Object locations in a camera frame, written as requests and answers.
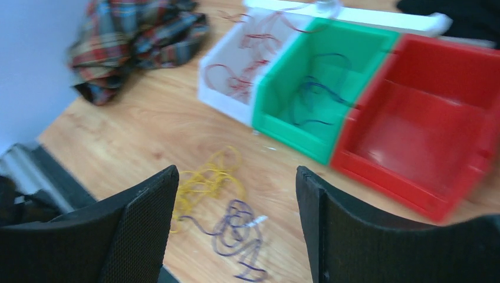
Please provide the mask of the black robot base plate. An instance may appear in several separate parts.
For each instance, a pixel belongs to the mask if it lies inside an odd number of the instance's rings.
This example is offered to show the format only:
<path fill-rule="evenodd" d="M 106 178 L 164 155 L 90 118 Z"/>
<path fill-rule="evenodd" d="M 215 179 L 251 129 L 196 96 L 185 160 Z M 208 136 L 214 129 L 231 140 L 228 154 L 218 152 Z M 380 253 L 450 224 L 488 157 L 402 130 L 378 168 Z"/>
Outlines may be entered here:
<path fill-rule="evenodd" d="M 1 156 L 1 228 L 48 222 L 99 201 L 41 146 L 16 144 Z"/>

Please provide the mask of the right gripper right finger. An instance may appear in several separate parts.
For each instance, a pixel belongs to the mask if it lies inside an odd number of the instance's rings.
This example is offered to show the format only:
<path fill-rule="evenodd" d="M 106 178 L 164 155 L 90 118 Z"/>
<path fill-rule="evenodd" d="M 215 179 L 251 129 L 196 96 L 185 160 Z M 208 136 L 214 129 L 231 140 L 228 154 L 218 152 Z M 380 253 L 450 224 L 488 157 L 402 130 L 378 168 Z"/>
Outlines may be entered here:
<path fill-rule="evenodd" d="M 499 216 L 448 226 L 412 221 L 305 166 L 295 191 L 314 282 L 498 282 Z"/>

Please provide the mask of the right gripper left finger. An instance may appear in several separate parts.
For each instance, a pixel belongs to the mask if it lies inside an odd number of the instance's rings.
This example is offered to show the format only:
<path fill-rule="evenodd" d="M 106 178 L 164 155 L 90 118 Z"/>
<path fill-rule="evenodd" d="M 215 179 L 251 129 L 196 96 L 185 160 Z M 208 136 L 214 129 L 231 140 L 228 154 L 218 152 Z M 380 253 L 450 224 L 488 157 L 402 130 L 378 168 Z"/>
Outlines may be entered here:
<path fill-rule="evenodd" d="M 2 282 L 174 282 L 163 265 L 179 172 L 48 222 L 1 228 Z"/>

